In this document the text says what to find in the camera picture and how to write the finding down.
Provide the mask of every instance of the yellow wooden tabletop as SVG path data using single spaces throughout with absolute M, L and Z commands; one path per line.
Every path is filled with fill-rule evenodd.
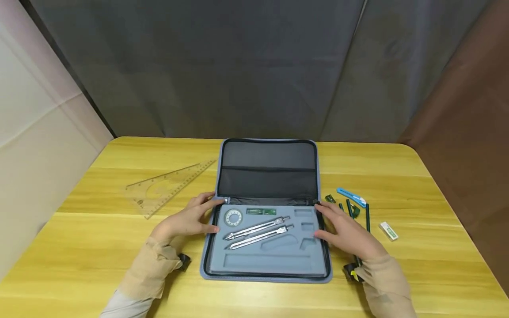
M 208 168 L 154 217 L 124 197 L 126 185 L 218 157 L 220 140 L 121 137 L 93 163 L 0 284 L 3 317 L 97 317 L 152 228 L 198 194 L 213 190 Z M 372 232 L 396 257 L 419 317 L 508 317 L 509 301 L 437 185 L 401 144 L 319 142 L 322 193 L 362 195 Z M 377 227 L 387 221 L 400 238 Z M 185 240 L 193 262 L 172 273 L 157 317 L 369 317 L 358 284 L 341 269 L 352 258 L 332 248 L 328 284 L 204 280 L 203 236 Z

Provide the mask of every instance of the beige sleeve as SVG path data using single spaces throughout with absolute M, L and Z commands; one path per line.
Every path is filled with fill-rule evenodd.
M 364 279 L 364 292 L 376 318 L 417 317 L 410 299 L 410 285 L 398 262 L 390 255 L 362 261 L 355 269 Z
M 120 283 L 119 291 L 132 299 L 161 298 L 166 276 L 181 266 L 169 242 L 149 237 Z

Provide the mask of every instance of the brown curtain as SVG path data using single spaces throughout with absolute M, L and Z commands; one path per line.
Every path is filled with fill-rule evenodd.
M 400 137 L 509 292 L 509 1 L 473 26 Z

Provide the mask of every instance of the foam tray compartment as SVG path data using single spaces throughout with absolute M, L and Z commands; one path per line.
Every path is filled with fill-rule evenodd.
M 246 210 L 251 208 L 276 209 L 276 215 L 247 214 Z M 225 222 L 225 215 L 231 209 L 237 209 L 242 213 L 242 221 L 235 227 L 228 226 Z M 235 240 L 223 239 L 228 233 L 286 216 L 290 219 L 283 224 Z M 317 277 L 326 275 L 324 252 L 320 240 L 314 238 L 314 232 L 319 228 L 314 207 L 222 205 L 217 220 L 220 231 L 213 241 L 208 262 L 210 273 L 305 274 Z M 234 242 L 283 225 L 293 225 L 294 228 L 276 237 L 235 250 L 225 249 Z

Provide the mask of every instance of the human hand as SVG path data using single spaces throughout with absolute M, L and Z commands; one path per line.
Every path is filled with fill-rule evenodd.
M 359 223 L 343 212 L 337 205 L 321 201 L 315 208 L 325 215 L 334 225 L 337 234 L 324 230 L 315 232 L 315 237 L 329 242 L 346 253 L 361 259 L 384 256 L 387 251 L 375 237 Z
M 224 203 L 223 199 L 211 200 L 214 193 L 214 191 L 204 192 L 192 198 L 182 211 L 162 220 L 150 236 L 161 242 L 178 235 L 219 232 L 219 227 L 200 222 L 201 217 L 207 210 Z

